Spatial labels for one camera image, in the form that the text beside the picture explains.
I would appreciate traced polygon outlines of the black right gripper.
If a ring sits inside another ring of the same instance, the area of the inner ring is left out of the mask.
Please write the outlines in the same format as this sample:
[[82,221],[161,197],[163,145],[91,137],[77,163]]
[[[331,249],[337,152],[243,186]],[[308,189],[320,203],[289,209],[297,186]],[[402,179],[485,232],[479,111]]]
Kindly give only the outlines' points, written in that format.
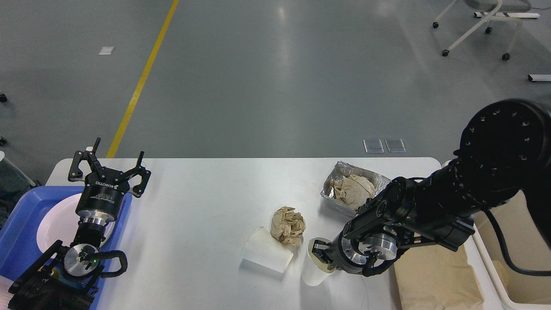
[[348,239],[341,232],[332,242],[311,243],[311,259],[323,272],[337,269],[346,273],[384,273],[398,259],[398,236],[394,231],[370,233],[362,241]]

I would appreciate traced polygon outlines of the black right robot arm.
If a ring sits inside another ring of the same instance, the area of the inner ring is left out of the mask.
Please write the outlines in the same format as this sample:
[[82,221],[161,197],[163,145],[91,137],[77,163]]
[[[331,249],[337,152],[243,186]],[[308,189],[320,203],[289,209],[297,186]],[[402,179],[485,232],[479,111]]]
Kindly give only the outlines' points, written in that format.
[[491,214],[523,192],[529,214],[550,245],[550,104],[505,99],[484,107],[462,132],[455,158],[426,178],[397,177],[332,241],[309,247],[329,271],[370,277],[389,269],[410,248],[440,245],[457,251],[475,233],[474,214],[484,212],[504,261],[529,276],[548,270],[516,266]]

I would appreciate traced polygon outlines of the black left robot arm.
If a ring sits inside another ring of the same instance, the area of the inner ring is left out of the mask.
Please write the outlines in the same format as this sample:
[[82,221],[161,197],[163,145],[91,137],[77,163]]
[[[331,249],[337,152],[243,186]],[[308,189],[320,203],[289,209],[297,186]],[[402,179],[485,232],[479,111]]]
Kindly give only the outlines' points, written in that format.
[[127,171],[103,166],[96,156],[100,141],[97,138],[89,150],[75,151],[71,161],[68,181],[84,183],[75,208],[79,221],[73,241],[67,246],[53,242],[12,283],[9,310],[88,310],[97,282],[127,271],[125,253],[103,251],[102,242],[108,224],[119,219],[125,195],[140,198],[151,173],[143,166],[143,151]]

